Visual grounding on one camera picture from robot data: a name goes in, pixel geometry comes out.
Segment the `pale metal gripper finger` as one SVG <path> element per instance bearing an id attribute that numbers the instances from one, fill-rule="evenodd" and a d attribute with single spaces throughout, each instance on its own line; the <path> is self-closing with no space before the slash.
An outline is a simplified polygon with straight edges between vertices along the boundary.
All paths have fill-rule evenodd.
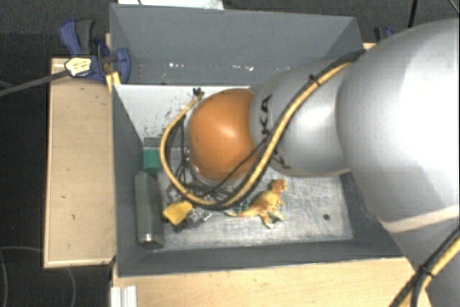
<path id="1" fill-rule="evenodd" d="M 175 227 L 177 232 L 185 229 L 197 229 L 212 217 L 212 213 L 205 209 L 191 209 L 185 218 Z"/>

